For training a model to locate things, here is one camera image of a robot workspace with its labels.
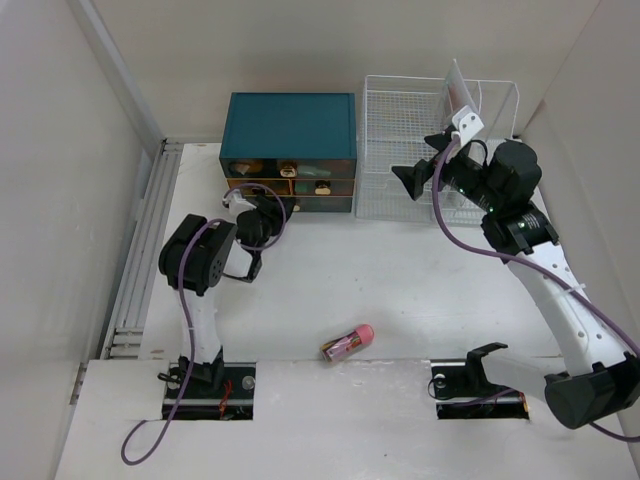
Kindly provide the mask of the small drawer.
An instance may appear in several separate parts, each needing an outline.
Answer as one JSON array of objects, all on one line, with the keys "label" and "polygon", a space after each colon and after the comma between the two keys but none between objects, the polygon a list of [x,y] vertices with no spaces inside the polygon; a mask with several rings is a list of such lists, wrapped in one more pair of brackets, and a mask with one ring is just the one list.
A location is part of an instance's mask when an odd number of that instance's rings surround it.
[{"label": "small drawer", "polygon": [[228,179],[228,191],[239,191],[243,195],[291,196],[292,187],[289,180],[280,179]]},{"label": "small drawer", "polygon": [[314,195],[304,196],[349,196],[354,193],[355,181],[353,179],[294,179],[291,181],[292,194],[294,194],[293,186],[296,181],[307,181],[315,184]]}]

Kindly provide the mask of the green highlighter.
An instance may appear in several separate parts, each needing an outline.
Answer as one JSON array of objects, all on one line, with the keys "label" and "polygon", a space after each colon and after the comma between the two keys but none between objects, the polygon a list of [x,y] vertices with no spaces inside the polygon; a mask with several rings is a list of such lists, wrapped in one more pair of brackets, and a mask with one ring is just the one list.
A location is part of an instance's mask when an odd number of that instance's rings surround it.
[{"label": "green highlighter", "polygon": [[307,181],[296,181],[293,186],[295,195],[314,195],[315,184]]}]

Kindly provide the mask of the green capsule stapler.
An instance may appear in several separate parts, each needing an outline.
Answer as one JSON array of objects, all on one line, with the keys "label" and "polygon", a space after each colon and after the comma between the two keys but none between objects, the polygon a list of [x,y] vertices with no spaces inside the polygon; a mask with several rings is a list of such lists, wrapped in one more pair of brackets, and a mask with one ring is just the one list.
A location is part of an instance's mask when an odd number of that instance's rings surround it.
[{"label": "green capsule stapler", "polygon": [[329,178],[331,176],[331,171],[311,165],[301,165],[297,169],[297,175],[299,177]]}]

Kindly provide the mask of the transparent drawer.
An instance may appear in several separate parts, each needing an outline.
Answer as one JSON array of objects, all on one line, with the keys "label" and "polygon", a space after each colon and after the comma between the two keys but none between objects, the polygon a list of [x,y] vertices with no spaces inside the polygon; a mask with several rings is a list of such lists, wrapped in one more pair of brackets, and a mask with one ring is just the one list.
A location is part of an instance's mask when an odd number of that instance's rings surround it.
[{"label": "transparent drawer", "polygon": [[246,179],[353,179],[353,159],[222,159],[227,178]]}]

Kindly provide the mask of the dark drawer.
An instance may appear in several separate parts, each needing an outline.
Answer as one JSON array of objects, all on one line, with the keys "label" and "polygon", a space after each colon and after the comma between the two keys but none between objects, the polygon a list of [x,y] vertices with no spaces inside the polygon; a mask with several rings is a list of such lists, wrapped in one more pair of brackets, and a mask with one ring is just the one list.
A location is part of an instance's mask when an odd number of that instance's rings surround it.
[{"label": "dark drawer", "polygon": [[352,198],[349,196],[299,196],[295,197],[296,212],[350,213]]}]

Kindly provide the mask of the pink capped clip tube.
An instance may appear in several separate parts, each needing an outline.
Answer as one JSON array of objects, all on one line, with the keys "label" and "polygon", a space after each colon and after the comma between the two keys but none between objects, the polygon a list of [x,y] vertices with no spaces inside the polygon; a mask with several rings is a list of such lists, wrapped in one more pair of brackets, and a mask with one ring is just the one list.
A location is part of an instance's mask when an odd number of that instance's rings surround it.
[{"label": "pink capped clip tube", "polygon": [[373,328],[369,324],[361,324],[353,331],[323,345],[320,352],[325,361],[336,363],[368,347],[374,338]]}]

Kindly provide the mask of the small clear spray bottle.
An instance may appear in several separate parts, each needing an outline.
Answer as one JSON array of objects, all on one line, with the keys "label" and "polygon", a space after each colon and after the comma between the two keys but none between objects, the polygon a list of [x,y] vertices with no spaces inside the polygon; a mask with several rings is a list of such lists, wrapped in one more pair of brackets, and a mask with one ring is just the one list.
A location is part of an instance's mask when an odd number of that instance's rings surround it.
[{"label": "small clear spray bottle", "polygon": [[259,173],[262,169],[260,163],[255,162],[234,162],[230,168],[234,171],[238,176],[253,176],[256,173]]}]

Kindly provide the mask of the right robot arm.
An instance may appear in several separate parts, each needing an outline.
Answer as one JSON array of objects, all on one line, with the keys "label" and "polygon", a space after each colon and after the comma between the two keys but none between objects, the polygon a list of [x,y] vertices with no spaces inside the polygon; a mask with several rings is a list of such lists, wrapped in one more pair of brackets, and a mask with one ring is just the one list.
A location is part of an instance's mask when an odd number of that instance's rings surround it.
[{"label": "right robot arm", "polygon": [[[391,170],[417,200],[432,185],[436,221],[459,248],[500,260],[520,281],[542,315],[561,356],[551,364],[527,360],[499,342],[468,352],[463,383],[452,398],[478,403],[518,391],[544,401],[568,429],[596,428],[598,420],[633,406],[639,398],[639,347],[586,296],[566,261],[559,235],[532,200],[542,178],[536,152],[505,140],[483,162],[459,144],[456,132],[426,137],[436,151],[430,160]],[[441,187],[449,186],[479,207],[488,249],[472,247],[447,227],[440,208]]]}]

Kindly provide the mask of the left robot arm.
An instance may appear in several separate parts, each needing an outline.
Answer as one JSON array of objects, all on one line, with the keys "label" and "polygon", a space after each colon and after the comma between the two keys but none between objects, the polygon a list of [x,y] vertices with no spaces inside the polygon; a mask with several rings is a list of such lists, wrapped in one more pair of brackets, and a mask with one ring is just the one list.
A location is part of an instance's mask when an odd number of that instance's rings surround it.
[{"label": "left robot arm", "polygon": [[222,197],[232,221],[189,214],[159,256],[159,272],[178,295],[185,314],[179,378],[205,397],[217,394],[224,382],[213,289],[224,277],[253,282],[262,268],[263,252],[281,238],[296,206],[293,198],[266,186],[248,186],[256,191],[254,197],[242,194],[240,187]]}]

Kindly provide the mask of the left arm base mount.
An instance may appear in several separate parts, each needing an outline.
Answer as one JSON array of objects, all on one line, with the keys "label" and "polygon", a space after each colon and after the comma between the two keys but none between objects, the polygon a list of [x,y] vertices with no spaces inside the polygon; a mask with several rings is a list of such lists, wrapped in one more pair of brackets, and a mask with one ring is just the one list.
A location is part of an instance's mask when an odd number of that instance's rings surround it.
[{"label": "left arm base mount", "polygon": [[253,363],[196,363],[173,419],[251,420],[255,382]]}]

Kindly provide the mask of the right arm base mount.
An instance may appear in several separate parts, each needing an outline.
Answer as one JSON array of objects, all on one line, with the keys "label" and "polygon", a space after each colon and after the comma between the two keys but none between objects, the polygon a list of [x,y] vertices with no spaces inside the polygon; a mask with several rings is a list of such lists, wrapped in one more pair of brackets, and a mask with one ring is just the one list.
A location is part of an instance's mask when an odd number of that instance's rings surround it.
[{"label": "right arm base mount", "polygon": [[469,351],[464,358],[430,361],[427,393],[435,401],[438,420],[529,420],[525,396],[504,385],[491,383],[481,360],[507,349],[493,342]]}]

